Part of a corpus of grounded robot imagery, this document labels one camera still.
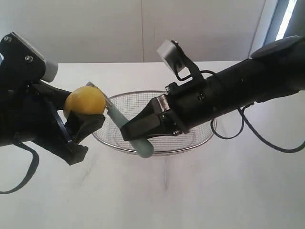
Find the lemon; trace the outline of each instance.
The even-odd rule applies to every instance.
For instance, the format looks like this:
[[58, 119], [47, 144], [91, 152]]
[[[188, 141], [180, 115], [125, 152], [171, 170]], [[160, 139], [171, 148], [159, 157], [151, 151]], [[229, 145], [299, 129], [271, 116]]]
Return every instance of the lemon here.
[[97, 115], [104, 112], [105, 106], [105, 96], [98, 88], [84, 86], [76, 89], [68, 96], [63, 113], [67, 119], [70, 111], [83, 115]]

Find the white table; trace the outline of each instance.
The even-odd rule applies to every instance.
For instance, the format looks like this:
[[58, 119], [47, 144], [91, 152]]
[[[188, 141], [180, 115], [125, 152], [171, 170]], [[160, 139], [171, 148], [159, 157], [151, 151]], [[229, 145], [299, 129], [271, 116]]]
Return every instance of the white table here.
[[[201, 62], [219, 71], [235, 62]], [[163, 63], [61, 64], [52, 85], [75, 90], [88, 81], [108, 96], [163, 90], [175, 80]], [[271, 142], [294, 147], [305, 138], [304, 93], [246, 111]], [[218, 118], [217, 130], [240, 128], [237, 112]], [[22, 190], [0, 196], [0, 228], [10, 229], [302, 229], [305, 225], [305, 151], [287, 155], [261, 143], [245, 127], [234, 140], [213, 137], [180, 155], [142, 159], [115, 151], [93, 136], [82, 163], [32, 144], [37, 173]], [[24, 176], [31, 155], [0, 148], [0, 189]]]

